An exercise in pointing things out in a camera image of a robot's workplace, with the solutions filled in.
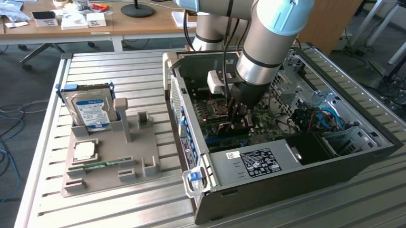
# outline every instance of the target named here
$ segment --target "motherboard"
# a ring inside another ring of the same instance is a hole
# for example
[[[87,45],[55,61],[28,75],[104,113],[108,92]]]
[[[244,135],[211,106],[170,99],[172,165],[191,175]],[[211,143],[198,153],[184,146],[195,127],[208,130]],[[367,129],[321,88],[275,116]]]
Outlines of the motherboard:
[[[239,126],[246,126],[244,120],[230,124],[224,98],[194,100],[192,105],[210,152],[266,143],[287,133],[278,126],[266,100],[254,108],[251,128]]]

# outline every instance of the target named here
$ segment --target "small red object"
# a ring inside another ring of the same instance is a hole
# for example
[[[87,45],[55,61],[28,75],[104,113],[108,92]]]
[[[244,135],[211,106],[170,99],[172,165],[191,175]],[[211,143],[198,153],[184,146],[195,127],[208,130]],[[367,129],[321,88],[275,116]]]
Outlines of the small red object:
[[[100,12],[104,12],[104,11],[107,11],[107,9],[108,9],[108,5],[102,5],[102,4],[98,4],[98,3],[92,3],[92,4],[91,4],[91,7],[92,7],[95,10],[99,10]]]

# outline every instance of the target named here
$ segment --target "black lamp base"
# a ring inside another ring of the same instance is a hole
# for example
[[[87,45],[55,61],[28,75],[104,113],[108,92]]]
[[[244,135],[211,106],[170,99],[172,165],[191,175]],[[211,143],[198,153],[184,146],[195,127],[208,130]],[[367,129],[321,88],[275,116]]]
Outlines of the black lamp base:
[[[150,6],[139,5],[139,8],[135,8],[135,4],[130,4],[122,7],[122,13],[132,18],[144,18],[154,14],[154,9]]]

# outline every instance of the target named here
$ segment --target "hard drive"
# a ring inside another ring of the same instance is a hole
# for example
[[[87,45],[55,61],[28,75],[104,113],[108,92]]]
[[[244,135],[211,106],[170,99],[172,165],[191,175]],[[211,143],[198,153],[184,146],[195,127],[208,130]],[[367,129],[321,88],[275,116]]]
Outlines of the hard drive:
[[[114,85],[69,84],[59,92],[73,119],[75,126],[85,126],[90,132],[110,129],[118,120],[114,108]]]

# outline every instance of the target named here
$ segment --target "green circuit board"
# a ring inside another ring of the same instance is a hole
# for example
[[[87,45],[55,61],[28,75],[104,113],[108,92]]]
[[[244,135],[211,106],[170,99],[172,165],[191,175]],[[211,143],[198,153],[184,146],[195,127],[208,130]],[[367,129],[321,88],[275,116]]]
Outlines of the green circuit board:
[[[223,98],[195,100],[194,109],[211,152],[266,143],[274,141],[278,136],[284,134],[275,122],[275,117],[267,110],[264,101],[254,108],[254,125],[248,132],[236,135],[219,136],[218,134],[220,125],[228,121],[226,100]]]

